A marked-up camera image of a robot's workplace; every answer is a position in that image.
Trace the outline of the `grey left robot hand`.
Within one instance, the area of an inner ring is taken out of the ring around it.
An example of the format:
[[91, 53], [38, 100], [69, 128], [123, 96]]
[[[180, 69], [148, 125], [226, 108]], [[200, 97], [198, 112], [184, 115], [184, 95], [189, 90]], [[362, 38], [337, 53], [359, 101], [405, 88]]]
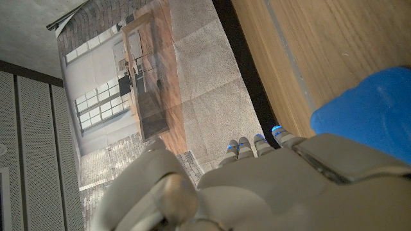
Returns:
[[410, 166], [324, 133], [275, 126], [230, 141], [220, 165], [193, 184], [161, 138], [107, 188], [93, 230], [409, 230]]

